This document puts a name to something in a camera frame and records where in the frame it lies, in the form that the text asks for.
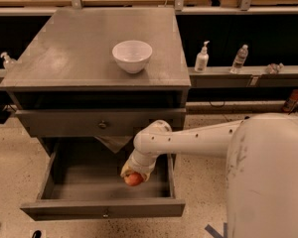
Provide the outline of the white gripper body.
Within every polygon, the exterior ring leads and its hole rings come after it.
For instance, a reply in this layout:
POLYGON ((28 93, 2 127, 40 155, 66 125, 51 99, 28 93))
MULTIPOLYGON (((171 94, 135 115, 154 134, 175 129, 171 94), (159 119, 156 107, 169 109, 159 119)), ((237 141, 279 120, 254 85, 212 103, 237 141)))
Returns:
POLYGON ((151 174, 156 165, 156 156, 151 156, 149 154, 143 154, 137 150, 134 150, 128 161, 128 166, 139 174, 151 174))

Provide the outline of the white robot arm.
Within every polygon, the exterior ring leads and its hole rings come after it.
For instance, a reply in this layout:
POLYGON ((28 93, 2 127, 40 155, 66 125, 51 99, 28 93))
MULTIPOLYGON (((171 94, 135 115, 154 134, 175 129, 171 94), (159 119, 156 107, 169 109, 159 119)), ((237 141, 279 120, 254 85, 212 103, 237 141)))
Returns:
POLYGON ((129 185, 150 178, 163 154, 225 158, 227 238, 298 238, 298 116, 263 113, 174 132, 140 131, 122 168, 129 185))

